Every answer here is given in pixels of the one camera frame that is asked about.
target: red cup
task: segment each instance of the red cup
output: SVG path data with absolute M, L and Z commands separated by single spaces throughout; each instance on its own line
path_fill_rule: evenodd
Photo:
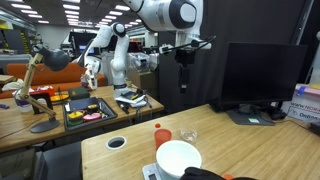
M 154 132 L 154 139 L 156 141 L 156 149 L 161 146 L 161 144 L 171 140 L 172 133 L 168 129 L 158 129 Z

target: black tray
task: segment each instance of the black tray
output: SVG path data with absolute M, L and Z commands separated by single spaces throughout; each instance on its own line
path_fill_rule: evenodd
M 63 109 L 63 118 L 64 118 L 64 127 L 66 130 L 74 130 L 74 129 L 78 129 L 78 128 L 82 128 L 82 127 L 86 127 L 86 126 L 90 126 L 91 124 L 95 124 L 101 121 L 106 121 L 109 119 L 113 119 L 116 118 L 118 115 L 117 113 L 115 113 L 113 111 L 113 109 L 111 109 L 111 107 L 108 105 L 108 103 L 106 103 L 102 98 L 97 98 L 98 103 L 101 105 L 101 110 L 105 113 L 108 114 L 107 117 L 101 118 L 101 119 L 97 119 L 91 122 L 83 122 L 81 124 L 78 125 L 69 125 L 68 123 L 68 114 L 71 112 L 67 112 L 65 106 L 62 106 Z

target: wooden table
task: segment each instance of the wooden table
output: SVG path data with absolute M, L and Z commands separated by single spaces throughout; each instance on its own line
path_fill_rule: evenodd
M 35 134 L 30 132 L 31 127 L 39 122 L 47 121 L 48 115 L 34 115 L 33 111 L 28 113 L 20 113 L 13 98 L 1 99 L 0 104 L 9 105 L 10 108 L 0 109 L 0 152 L 46 142 L 66 135 L 75 134 L 89 129 L 106 126 L 111 123 L 135 118 L 135 109 L 130 108 L 130 114 L 127 115 L 118 107 L 113 99 L 112 86 L 99 87 L 97 90 L 90 92 L 90 94 L 91 97 L 103 98 L 118 114 L 118 116 L 114 119 L 91 124 L 87 127 L 66 131 L 64 127 L 62 106 L 56 105 L 54 106 L 54 111 L 57 113 L 56 119 L 60 121 L 60 125 L 53 130 Z M 141 109 L 142 115 L 150 114 L 151 112 L 159 112 L 164 109 L 162 104 L 150 96 L 148 96 L 148 101 L 152 105 L 152 109 L 148 106 L 143 107 Z
M 292 121 L 276 126 L 236 125 L 226 113 L 209 105 L 168 115 L 82 141 L 82 169 L 86 179 L 143 179 L 142 167 L 156 162 L 154 125 L 170 129 L 179 138 L 181 120 L 198 122 L 194 144 L 202 168 L 219 175 L 257 179 L 320 179 L 320 138 Z M 127 144 L 109 150 L 105 143 L 124 136 Z

